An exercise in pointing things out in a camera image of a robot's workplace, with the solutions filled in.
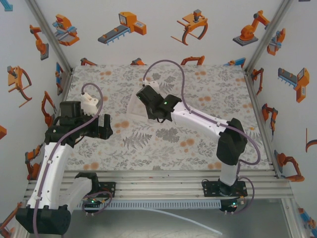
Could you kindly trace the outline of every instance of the floral pattern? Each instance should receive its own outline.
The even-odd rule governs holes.
[[[135,87],[142,86],[148,66],[78,66],[67,100],[80,100],[84,83],[94,82],[103,92],[102,114],[111,115],[113,135],[108,140],[85,137],[68,159],[67,170],[208,170],[219,169],[217,143],[204,134],[165,121],[142,122],[126,117],[126,108]],[[239,66],[183,66],[185,98],[194,108],[217,118],[237,118],[244,131],[255,140],[261,152],[256,166],[243,169],[269,169],[262,137]],[[174,65],[157,65],[146,78],[159,84],[165,97],[180,97],[181,72]],[[93,86],[86,87],[99,98]],[[256,151],[248,142],[241,159],[255,161]]]

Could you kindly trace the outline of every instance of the gray leaf pattern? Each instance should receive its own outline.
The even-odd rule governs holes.
[[[179,141],[179,136],[176,135],[177,133],[178,131],[175,128],[170,128],[169,130],[163,128],[161,130],[157,130],[156,135],[158,138],[175,143]]]
[[[165,121],[143,122],[126,117],[126,107],[135,88],[141,89],[142,78],[148,69],[145,66],[98,65],[78,66],[67,100],[80,100],[84,83],[94,82],[103,92],[102,114],[111,115],[113,135],[108,140],[85,138],[78,143],[70,155],[68,170],[208,170],[209,164],[218,162],[217,142],[193,128]],[[243,169],[269,169],[262,137],[250,105],[243,72],[238,66],[182,67],[186,75],[185,98],[189,105],[209,115],[241,121],[244,131],[251,136],[261,152],[261,162],[256,166],[242,164]],[[181,72],[173,65],[158,64],[151,69],[147,80],[159,84],[162,95],[180,97]],[[85,88],[92,97],[99,98],[93,86]],[[255,161],[252,144],[247,143],[241,159]]]
[[[151,137],[152,135],[149,134],[143,134],[138,132],[136,134],[133,133],[131,136],[125,137],[125,139],[123,139],[124,146],[126,145],[128,149],[129,145],[131,145],[134,149],[136,149],[135,146],[143,148],[143,146],[149,143]]]
[[[170,84],[170,83],[160,83],[159,84],[159,89],[164,92],[164,93],[170,93],[171,90],[173,89],[174,84]]]

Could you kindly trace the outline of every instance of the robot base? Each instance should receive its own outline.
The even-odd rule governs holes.
[[[31,234],[33,231],[33,208],[19,208],[15,218]],[[70,225],[70,212],[67,205],[58,210],[39,209],[37,213],[37,228],[39,234],[63,235]]]
[[[45,59],[47,59],[49,57],[49,44],[46,43],[45,46],[46,46],[46,52],[45,52],[44,55],[40,54],[41,55],[41,60],[45,60]]]
[[[246,183],[236,181],[232,186],[227,186],[218,181],[202,182],[205,197],[246,197],[248,196]]]
[[[238,43],[240,46],[246,46],[248,44],[251,44],[255,41],[258,41],[258,38],[257,37],[253,37],[252,40],[249,40],[249,41],[241,41],[240,40],[240,36],[237,36],[235,38],[232,39],[235,43]]]

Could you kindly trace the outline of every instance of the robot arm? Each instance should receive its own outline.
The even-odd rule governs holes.
[[[89,102],[94,102],[94,104],[89,104],[90,107],[96,107],[95,100],[97,99],[91,98],[89,100]],[[84,101],[83,107],[89,108],[89,105],[87,105],[89,102]],[[42,164],[50,163],[50,166],[48,166],[47,172],[45,172],[46,166],[41,167],[35,189],[27,202],[26,208],[18,209],[16,214],[17,221],[30,233],[34,232],[32,219],[37,200],[39,200],[37,212],[38,233],[62,235],[69,227],[71,213],[76,205],[86,194],[96,193],[99,189],[99,181],[95,173],[79,173],[72,186],[64,194],[59,195],[65,165],[76,139],[80,136],[108,139],[112,135],[110,115],[104,115],[103,127],[98,125],[99,117],[96,117],[92,123],[66,137],[55,151],[53,160],[49,160],[56,143],[65,134],[92,119],[92,116],[83,113],[79,101],[61,102],[60,109],[59,125],[55,125],[55,122],[45,133],[46,146]],[[43,187],[40,188],[45,173],[48,176],[43,183]],[[38,198],[38,191],[42,191],[40,199]]]
[[[220,126],[220,124],[229,125],[243,131],[240,121],[237,119],[231,121],[218,119],[195,109],[195,112],[205,118],[217,122],[217,124],[210,123],[188,111],[180,98],[167,95],[164,99],[149,85],[143,87],[137,93],[137,96],[146,106],[149,119],[156,119],[160,123],[169,120],[176,124],[185,124],[218,142],[217,157],[222,162],[219,188],[222,194],[231,195],[231,188],[237,180],[239,156],[244,152],[247,139],[233,130]]]

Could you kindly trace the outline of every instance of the gray surface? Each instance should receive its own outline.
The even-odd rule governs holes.
[[[278,201],[256,200],[246,212],[224,216],[219,210],[167,210],[223,233],[222,238],[290,237]],[[59,236],[41,236],[52,238]],[[149,211],[104,211],[94,218],[75,211],[65,238],[212,238],[195,224]]]

